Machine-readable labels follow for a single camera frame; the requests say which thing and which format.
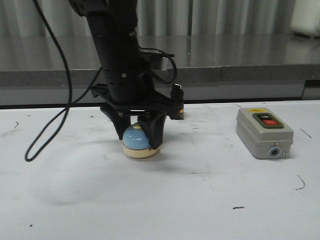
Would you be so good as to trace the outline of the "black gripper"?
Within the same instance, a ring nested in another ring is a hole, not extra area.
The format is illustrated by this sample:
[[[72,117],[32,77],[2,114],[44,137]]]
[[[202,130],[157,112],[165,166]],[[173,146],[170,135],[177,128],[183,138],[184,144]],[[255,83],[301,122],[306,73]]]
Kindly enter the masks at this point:
[[[142,115],[137,122],[146,134],[152,149],[163,143],[166,115],[171,119],[179,111],[178,103],[155,90],[152,76],[144,72],[103,72],[106,84],[91,87],[94,97],[101,97],[105,103],[100,110],[113,123],[119,140],[123,140],[125,130],[131,125],[130,116]]]

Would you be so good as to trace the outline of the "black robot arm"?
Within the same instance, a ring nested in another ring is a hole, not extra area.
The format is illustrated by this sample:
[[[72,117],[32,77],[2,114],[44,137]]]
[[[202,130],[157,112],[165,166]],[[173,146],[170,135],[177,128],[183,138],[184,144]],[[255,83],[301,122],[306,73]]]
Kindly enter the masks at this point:
[[[104,103],[101,111],[112,121],[120,140],[124,139],[131,117],[137,116],[151,149],[163,142],[166,117],[183,117],[184,92],[173,80],[170,97],[155,90],[154,81],[165,84],[155,72],[156,62],[173,56],[154,48],[140,47],[135,0],[72,0],[70,5],[88,22],[106,84],[91,88]]]

